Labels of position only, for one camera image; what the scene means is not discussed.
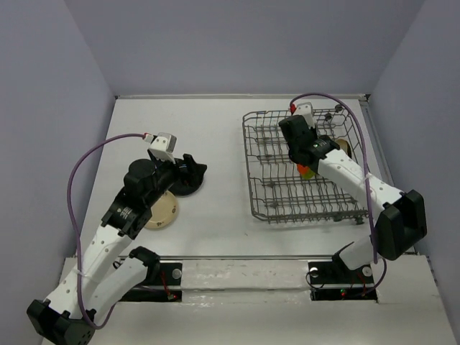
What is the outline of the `cream plate with floral marks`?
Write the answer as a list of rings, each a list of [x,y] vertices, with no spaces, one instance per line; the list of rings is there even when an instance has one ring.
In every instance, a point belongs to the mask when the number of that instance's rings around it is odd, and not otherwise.
[[[149,230],[158,230],[169,226],[178,216],[178,200],[167,191],[151,208],[152,217],[145,224]]]

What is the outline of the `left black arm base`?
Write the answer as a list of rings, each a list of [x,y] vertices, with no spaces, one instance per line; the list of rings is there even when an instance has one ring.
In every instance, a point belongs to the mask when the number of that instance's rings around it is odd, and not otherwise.
[[[121,302],[179,303],[183,264],[161,262],[158,273],[148,273],[147,278],[124,294]]]

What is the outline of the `orange plate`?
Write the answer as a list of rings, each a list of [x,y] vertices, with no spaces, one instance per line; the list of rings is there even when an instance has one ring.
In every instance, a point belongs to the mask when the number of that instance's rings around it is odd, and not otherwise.
[[[307,174],[310,171],[309,167],[303,166],[301,164],[297,164],[297,169],[301,175]]]

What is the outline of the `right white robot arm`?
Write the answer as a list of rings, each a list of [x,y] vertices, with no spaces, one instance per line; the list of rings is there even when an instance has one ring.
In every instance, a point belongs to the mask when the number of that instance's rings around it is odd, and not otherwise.
[[[332,181],[367,207],[371,233],[335,253],[331,274],[336,280],[346,282],[357,269],[379,259],[395,261],[426,236],[425,204],[419,192],[405,193],[376,178],[335,141],[316,137],[301,115],[283,119],[279,126],[291,161]]]

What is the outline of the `lime green plate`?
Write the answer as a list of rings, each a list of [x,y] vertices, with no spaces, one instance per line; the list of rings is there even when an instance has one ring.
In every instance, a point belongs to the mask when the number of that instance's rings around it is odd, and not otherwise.
[[[310,180],[311,178],[314,178],[315,176],[316,176],[316,174],[311,170],[309,170],[305,174],[302,174],[302,178],[305,179],[305,180]]]

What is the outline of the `cream plate with black blot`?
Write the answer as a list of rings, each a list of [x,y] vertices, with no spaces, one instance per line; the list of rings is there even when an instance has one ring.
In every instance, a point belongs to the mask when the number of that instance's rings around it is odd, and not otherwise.
[[[341,150],[345,151],[348,157],[352,157],[351,147],[345,139],[337,139],[336,143]]]

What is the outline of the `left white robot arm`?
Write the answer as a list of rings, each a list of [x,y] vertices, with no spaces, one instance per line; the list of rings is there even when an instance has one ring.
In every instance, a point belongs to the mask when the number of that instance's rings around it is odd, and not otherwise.
[[[54,344],[87,344],[104,327],[115,304],[135,285],[159,275],[160,257],[145,247],[133,249],[115,269],[116,258],[136,239],[152,217],[153,205],[173,185],[194,193],[207,170],[192,155],[160,162],[131,163],[119,191],[77,263],[44,300],[33,300],[27,315],[35,331]]]

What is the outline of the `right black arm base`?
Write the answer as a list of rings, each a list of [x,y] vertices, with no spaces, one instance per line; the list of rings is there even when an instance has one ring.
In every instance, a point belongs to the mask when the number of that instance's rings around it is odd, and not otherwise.
[[[314,302],[373,300],[377,301],[374,277],[369,265],[356,270],[338,268],[332,261],[308,263],[305,280]]]

